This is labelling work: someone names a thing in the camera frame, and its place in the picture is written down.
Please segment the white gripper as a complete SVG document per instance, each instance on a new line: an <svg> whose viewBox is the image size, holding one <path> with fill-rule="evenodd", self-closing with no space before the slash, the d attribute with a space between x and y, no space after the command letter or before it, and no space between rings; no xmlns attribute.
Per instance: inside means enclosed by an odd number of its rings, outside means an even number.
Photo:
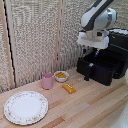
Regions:
<svg viewBox="0 0 128 128"><path fill-rule="evenodd" d="M97 57L99 54L99 49L106 49L109 44L109 37L107 31L87 31L80 32L78 35L77 43L84 45L82 47L83 55L86 54L86 47L97 48L95 51L94 57Z"/></svg>

